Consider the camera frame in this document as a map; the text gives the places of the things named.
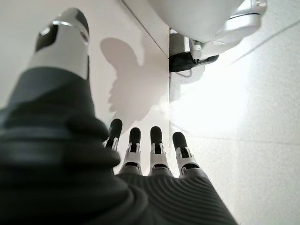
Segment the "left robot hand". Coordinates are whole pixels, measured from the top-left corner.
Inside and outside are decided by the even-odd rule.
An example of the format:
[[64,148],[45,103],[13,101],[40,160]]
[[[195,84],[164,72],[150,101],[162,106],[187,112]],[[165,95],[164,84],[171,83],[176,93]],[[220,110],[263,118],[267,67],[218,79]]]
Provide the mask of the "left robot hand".
[[122,121],[95,116],[89,27],[69,8],[38,34],[34,54],[0,112],[3,225],[234,225],[236,221],[181,132],[173,134],[173,177],[162,132],[151,128],[150,173],[133,128],[124,161]]

